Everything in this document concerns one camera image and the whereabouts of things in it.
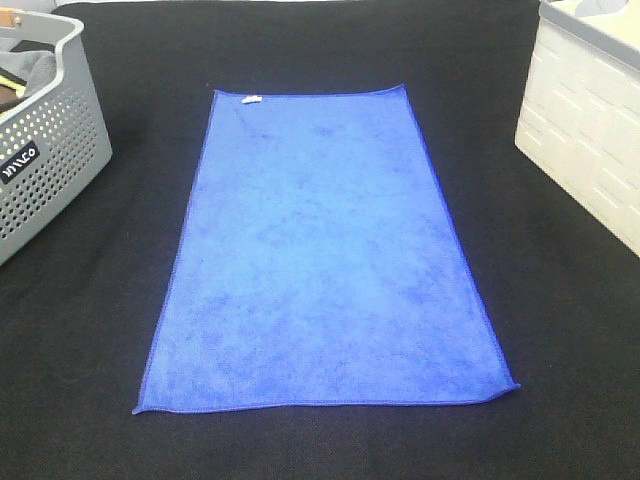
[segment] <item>black cloth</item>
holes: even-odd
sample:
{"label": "black cloth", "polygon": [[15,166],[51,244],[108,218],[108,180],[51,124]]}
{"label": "black cloth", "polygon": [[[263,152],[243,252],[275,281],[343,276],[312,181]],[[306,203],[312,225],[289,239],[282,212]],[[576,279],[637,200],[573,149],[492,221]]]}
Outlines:
{"label": "black cloth", "polygon": [[[640,260],[513,142],[537,7],[58,9],[85,22],[114,155],[0,267],[0,476],[640,478]],[[467,407],[131,416],[213,89],[334,93],[399,83],[523,387]]]}

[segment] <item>plastic basket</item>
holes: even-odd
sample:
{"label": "plastic basket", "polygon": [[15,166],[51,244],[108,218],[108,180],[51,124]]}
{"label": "plastic basket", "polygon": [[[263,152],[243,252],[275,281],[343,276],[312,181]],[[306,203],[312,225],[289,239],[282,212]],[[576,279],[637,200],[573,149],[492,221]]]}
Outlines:
{"label": "plastic basket", "polygon": [[580,5],[540,5],[515,141],[640,255],[640,0],[585,17]]}
{"label": "plastic basket", "polygon": [[0,10],[0,36],[55,46],[56,76],[0,116],[0,264],[51,221],[111,158],[82,22]]}

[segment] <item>blue towel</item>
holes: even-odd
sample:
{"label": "blue towel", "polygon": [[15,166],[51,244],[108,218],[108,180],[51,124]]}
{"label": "blue towel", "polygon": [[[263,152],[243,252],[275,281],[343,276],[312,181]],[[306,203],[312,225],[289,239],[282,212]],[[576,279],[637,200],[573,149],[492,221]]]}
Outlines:
{"label": "blue towel", "polygon": [[516,388],[404,87],[244,97],[215,95],[134,413]]}

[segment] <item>black label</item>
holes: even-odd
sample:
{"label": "black label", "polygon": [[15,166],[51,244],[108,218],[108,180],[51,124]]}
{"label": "black label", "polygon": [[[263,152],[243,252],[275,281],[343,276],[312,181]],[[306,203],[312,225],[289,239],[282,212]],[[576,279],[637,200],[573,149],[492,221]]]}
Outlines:
{"label": "black label", "polygon": [[0,165],[0,178],[2,183],[8,184],[29,166],[40,155],[36,143],[31,140],[18,151],[9,161]]}

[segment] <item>gray basket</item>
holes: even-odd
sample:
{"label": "gray basket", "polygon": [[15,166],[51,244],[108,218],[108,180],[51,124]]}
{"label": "gray basket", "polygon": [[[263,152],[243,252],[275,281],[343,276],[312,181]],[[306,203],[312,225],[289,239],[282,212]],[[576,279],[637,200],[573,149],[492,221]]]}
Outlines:
{"label": "gray basket", "polygon": [[111,158],[80,40],[82,22],[5,12],[0,36],[55,45],[54,81],[0,117],[0,264],[51,221]]}

